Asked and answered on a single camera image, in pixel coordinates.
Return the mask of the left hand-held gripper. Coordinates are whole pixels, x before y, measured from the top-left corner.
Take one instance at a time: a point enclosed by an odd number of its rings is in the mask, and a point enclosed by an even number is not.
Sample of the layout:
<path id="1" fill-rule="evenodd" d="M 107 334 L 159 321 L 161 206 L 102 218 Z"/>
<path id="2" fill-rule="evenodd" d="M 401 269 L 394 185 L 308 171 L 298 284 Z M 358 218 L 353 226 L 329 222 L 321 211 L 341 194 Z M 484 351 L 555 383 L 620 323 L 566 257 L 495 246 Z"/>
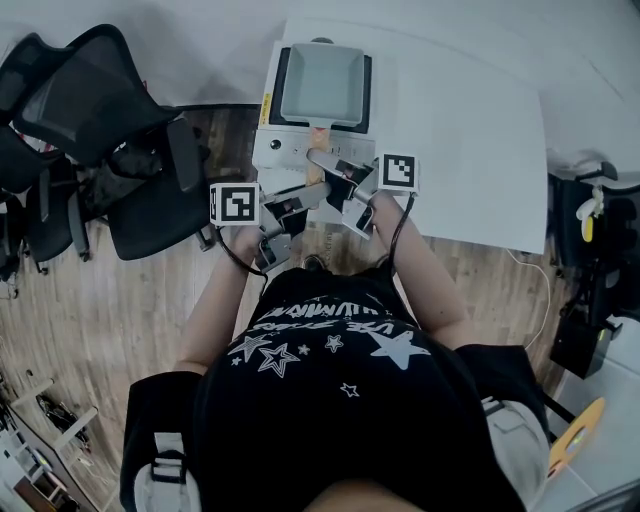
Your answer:
<path id="1" fill-rule="evenodd" d="M 222 227 L 258 227 L 261 232 L 257 268 L 268 272 L 285 263 L 293 235 L 285 218 L 315 208 L 330 194 L 326 182 L 300 185 L 266 195 L 257 182 L 210 186 L 210 223 Z"/>

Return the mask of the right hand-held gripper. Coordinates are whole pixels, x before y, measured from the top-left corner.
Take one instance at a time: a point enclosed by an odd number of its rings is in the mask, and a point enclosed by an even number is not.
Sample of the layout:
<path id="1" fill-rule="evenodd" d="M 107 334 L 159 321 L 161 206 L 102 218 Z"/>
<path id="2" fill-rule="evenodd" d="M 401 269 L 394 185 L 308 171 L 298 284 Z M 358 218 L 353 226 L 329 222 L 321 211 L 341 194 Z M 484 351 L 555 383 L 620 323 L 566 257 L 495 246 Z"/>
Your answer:
<path id="1" fill-rule="evenodd" d="M 373 198 L 378 192 L 416 197 L 419 191 L 419 166 L 414 156 L 384 153 L 382 170 L 378 159 L 371 165 L 356 165 L 318 148 L 310 148 L 306 157 L 346 184 L 347 188 L 341 185 L 342 224 L 365 239 L 373 233 Z"/>

